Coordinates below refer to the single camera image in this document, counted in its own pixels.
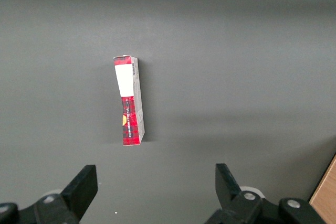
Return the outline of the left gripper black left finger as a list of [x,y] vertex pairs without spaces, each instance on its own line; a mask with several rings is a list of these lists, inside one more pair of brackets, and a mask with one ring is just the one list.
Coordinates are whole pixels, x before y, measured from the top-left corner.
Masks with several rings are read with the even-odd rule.
[[1,203],[1,223],[79,223],[97,191],[96,165],[86,165],[60,193],[43,196],[25,209]]

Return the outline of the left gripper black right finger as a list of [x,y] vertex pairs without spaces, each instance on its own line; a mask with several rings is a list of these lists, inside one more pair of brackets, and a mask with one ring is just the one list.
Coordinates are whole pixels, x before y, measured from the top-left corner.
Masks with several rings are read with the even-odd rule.
[[206,223],[325,223],[305,200],[282,198],[275,205],[242,190],[226,164],[216,164],[215,190],[221,205]]

